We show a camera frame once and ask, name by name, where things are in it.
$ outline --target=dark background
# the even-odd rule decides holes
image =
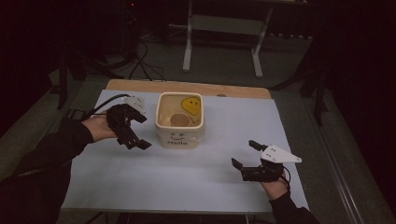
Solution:
[[[316,2],[319,5],[329,3]],[[130,39],[124,35],[134,35],[122,31],[126,27],[123,26],[125,18],[142,21],[163,38],[167,36],[167,24],[186,24],[187,1],[150,0],[144,4],[136,1],[137,14],[132,18],[122,17],[125,7],[131,3],[3,1],[0,7],[0,112],[3,119],[0,135],[50,90],[48,74],[58,68],[62,41],[69,41],[73,48],[93,59],[103,60],[105,52],[122,54],[124,48],[119,43],[123,38],[124,41]],[[315,7],[279,7],[268,31],[285,38],[290,35],[314,37],[302,65],[306,68],[321,64],[330,66],[326,86],[332,91],[363,157],[395,213],[396,182],[392,171],[396,168],[396,147],[392,140],[396,137],[393,112],[396,104],[393,89],[396,6],[390,0],[332,3],[336,9],[327,17]],[[209,3],[197,9],[207,11],[208,6],[216,8]],[[255,13],[250,16],[262,17],[257,7],[253,11]],[[246,16],[232,6],[220,12]]]

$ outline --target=black sleeve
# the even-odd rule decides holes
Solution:
[[[56,223],[70,182],[71,160],[92,143],[90,131],[67,120],[27,153],[0,183],[0,223]]]
[[[290,192],[270,201],[270,204],[277,224],[319,224],[306,208],[297,208],[290,197]]]

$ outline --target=wooden table edge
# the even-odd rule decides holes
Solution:
[[[196,92],[207,96],[229,96],[253,99],[272,99],[265,88],[213,85],[190,82],[163,82],[146,80],[111,79],[106,90],[111,91],[145,91],[145,92]]]

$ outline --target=white frame leg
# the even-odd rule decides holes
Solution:
[[[189,17],[187,19],[187,44],[186,44],[186,51],[184,52],[184,61],[183,61],[183,72],[190,71],[190,64],[191,64],[191,30],[192,30],[192,0],[189,1]]]
[[[251,49],[251,58],[253,60],[254,72],[256,73],[257,78],[262,78],[262,65],[260,63],[259,52],[260,48],[262,47],[262,41],[265,38],[265,32],[267,31],[268,23],[270,22],[273,10],[274,9],[272,7],[268,9],[265,23],[262,25],[262,30],[259,34],[259,42],[257,43],[256,48]]]

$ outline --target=wire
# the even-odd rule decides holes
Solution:
[[[165,77],[164,77],[164,75],[163,75],[163,68],[161,68],[160,66],[152,66],[152,65],[150,65],[150,64],[148,64],[148,63],[146,63],[146,62],[144,61],[144,58],[147,56],[147,54],[148,54],[148,52],[149,52],[148,46],[147,46],[145,43],[141,42],[141,41],[139,41],[139,44],[141,44],[141,45],[143,45],[143,46],[145,47],[145,53],[143,54],[142,57],[139,57],[139,56],[136,54],[137,64],[136,64],[136,65],[134,66],[134,68],[132,69],[132,71],[131,71],[131,73],[129,74],[129,77],[128,77],[128,78],[129,78],[129,79],[132,78],[132,74],[133,74],[134,71],[136,70],[137,66],[140,65],[140,67],[142,68],[142,70],[143,70],[145,76],[146,76],[150,81],[152,81],[151,76],[149,75],[148,71],[147,71],[146,68],[145,68],[145,65],[146,65],[146,66],[148,66],[148,68],[150,68],[153,72],[155,72],[155,73],[161,78],[161,81],[166,81],[166,79],[165,79]],[[155,70],[154,68],[159,68],[159,69],[161,69],[161,73],[158,72],[157,70]]]
[[[104,105],[107,105],[108,103],[110,103],[111,101],[124,97],[124,96],[130,96],[128,94],[119,94],[119,95],[115,95],[113,97],[111,97],[110,99],[106,100],[104,103],[102,103],[101,105],[99,105],[98,107],[92,109],[90,112],[88,112],[84,117],[82,117],[81,120],[85,120],[90,118],[92,115],[94,115],[100,108],[102,108]]]
[[[288,187],[288,191],[290,191],[290,181],[291,181],[291,174],[290,174],[290,171],[289,171],[289,169],[288,168],[286,168],[285,166],[283,166],[283,169],[285,169],[287,172],[288,172],[288,175],[289,175],[289,180],[288,179],[286,179],[286,177],[285,176],[283,176],[283,175],[281,175],[280,176],[280,178],[281,179],[283,179],[288,185],[287,185],[287,187]]]
[[[149,48],[148,48],[147,45],[143,44],[143,46],[145,47],[146,51],[145,51],[145,53],[144,53],[143,56],[142,56],[142,60],[146,57],[146,55],[148,54],[148,51],[149,51]],[[140,62],[141,62],[141,61],[139,60],[139,57],[137,56],[137,53],[136,53],[136,58],[137,58],[137,60],[138,60],[138,63],[137,63],[136,66],[132,69],[131,73],[129,74],[128,79],[131,79],[132,74],[134,73],[134,70],[136,70],[137,66],[139,66],[139,64],[140,64]]]

